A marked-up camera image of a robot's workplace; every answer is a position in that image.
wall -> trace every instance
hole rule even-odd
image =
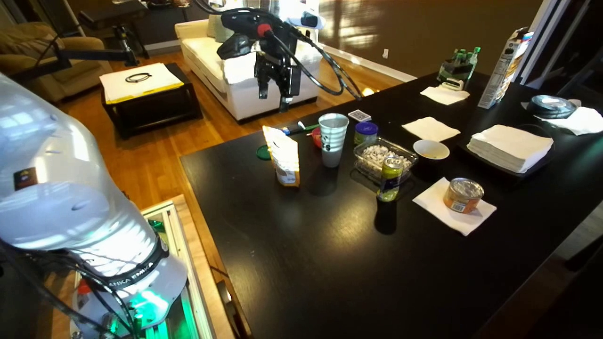
[[[480,44],[478,71],[489,73],[510,31],[529,25],[538,5],[540,0],[320,0],[320,41],[412,74],[434,71],[457,46]]]

tray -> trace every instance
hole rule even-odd
[[[365,178],[369,178],[370,182],[378,184],[380,182],[380,169],[382,169],[382,157],[387,152],[395,152],[397,155],[401,155],[404,159],[402,163],[402,172],[401,178],[406,178],[410,174],[410,167],[414,165],[414,161],[417,159],[416,152],[402,148],[397,142],[391,142],[387,138],[378,137],[374,142],[361,142],[353,148],[353,169],[357,172],[361,172]]]

bowl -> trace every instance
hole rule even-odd
[[[444,159],[450,154],[450,148],[444,142],[433,138],[417,138],[412,142],[412,148],[419,157],[427,159]]]

lid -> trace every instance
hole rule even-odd
[[[355,123],[355,131],[361,135],[372,135],[378,133],[378,125],[374,121],[365,120]]]

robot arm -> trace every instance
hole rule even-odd
[[[186,268],[114,186],[92,133],[5,74],[0,91],[0,238],[59,250],[95,287],[78,310],[112,332],[135,336],[131,327],[161,321]],[[137,323],[114,325],[122,317]],[[76,325],[82,336],[99,336],[90,323]]]

